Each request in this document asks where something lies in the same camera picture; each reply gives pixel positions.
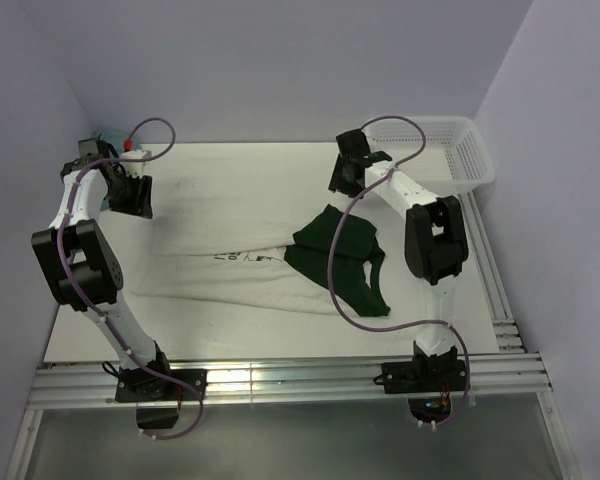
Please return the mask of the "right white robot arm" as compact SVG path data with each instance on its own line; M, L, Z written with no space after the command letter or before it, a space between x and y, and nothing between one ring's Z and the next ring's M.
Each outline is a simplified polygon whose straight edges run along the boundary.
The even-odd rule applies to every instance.
M384 151L372 151L361 129L338 135L336 144L338 156L329 189L348 195L351 203L335 228L328 254L327 285L332 304L346 322L366 332L415 328L414 353L425 357L413 365L413 378L421 388L435 389L448 374L441 358L463 343L451 320L456 278L469 255L462 207L456 197L438 196L400 170L402 164L424 152L425 143L398 162ZM425 294L428 319L394 327L368 327L349 318L339 304L333 275L337 244L353 207L370 193L404 220L404 258Z

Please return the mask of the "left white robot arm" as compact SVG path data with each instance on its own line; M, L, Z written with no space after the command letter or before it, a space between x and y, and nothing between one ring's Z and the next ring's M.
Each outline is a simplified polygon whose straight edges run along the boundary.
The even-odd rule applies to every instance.
M163 399L173 391L175 375L127 305L122 267L98 223L103 208L153 216L153 180L144 172L152 155L131 145L125 141L117 155L102 140L80 141L79 158L61 170L58 212L46 229L33 233L31 245L56 302L89 318L114 348L122 381L139 382L150 398Z

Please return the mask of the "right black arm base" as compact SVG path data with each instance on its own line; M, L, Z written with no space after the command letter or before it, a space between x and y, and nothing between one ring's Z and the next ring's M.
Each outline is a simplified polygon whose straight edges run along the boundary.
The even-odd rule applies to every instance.
M426 355L418 347L409 361L381 364L380 374L372 379L387 395L425 394L408 400L409 412L417 425L431 428L449 420L453 413L453 393L469 396L467 364L453 346L447 353Z

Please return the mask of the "white green raglan t-shirt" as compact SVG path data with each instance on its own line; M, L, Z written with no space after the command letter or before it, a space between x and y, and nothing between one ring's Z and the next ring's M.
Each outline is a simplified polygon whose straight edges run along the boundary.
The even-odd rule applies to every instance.
M129 289L142 297L333 315L327 260L342 213L328 205L299 225L179 215L149 235ZM380 288L384 258L376 227L349 215L333 264L336 296L347 314L390 313Z

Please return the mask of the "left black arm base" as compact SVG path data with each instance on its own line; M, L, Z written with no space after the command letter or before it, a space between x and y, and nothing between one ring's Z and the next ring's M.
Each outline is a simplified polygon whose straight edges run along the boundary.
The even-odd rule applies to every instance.
M184 401L204 398L208 371L199 368L167 371L162 360L152 362L150 367L156 367L159 373L186 383L196 393L178 383L150 375L142 369L119 369L110 362L102 363L103 370L117 380L115 402L135 404L137 426L161 433L176 425Z

